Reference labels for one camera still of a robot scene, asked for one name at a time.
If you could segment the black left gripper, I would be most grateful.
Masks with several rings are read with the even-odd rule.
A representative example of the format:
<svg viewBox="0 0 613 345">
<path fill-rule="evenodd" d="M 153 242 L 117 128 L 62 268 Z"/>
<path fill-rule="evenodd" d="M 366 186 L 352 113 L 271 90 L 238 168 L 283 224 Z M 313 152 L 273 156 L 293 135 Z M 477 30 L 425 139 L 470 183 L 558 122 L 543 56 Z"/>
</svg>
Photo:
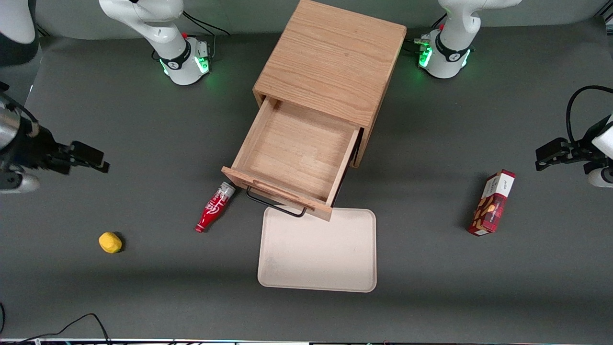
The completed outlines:
<svg viewBox="0 0 613 345">
<path fill-rule="evenodd" d="M 612 165 L 613 158 L 613 123 L 612 116 L 605 116 L 602 120 L 589 127 L 585 135 L 580 140 L 575 140 L 571 125 L 568 126 L 568 139 L 574 147 L 574 151 L 584 160 Z M 570 150 L 568 141 L 565 138 L 556 138 L 535 150 L 537 171 L 558 165 L 570 164 L 568 157 Z"/>
</svg>

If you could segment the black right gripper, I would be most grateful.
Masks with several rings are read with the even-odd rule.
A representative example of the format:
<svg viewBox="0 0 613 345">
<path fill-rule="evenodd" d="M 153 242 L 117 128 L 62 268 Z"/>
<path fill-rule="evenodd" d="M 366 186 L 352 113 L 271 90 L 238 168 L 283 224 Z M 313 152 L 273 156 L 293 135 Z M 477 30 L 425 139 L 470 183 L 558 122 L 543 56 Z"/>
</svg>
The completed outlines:
<svg viewBox="0 0 613 345">
<path fill-rule="evenodd" d="M 103 161 L 104 153 L 83 142 L 74 140 L 71 144 L 55 141 L 46 127 L 39 126 L 35 136 L 32 126 L 25 129 L 25 167 L 31 170 L 49 170 L 68 175 L 71 166 L 92 168 L 107 174 L 110 164 Z"/>
</svg>

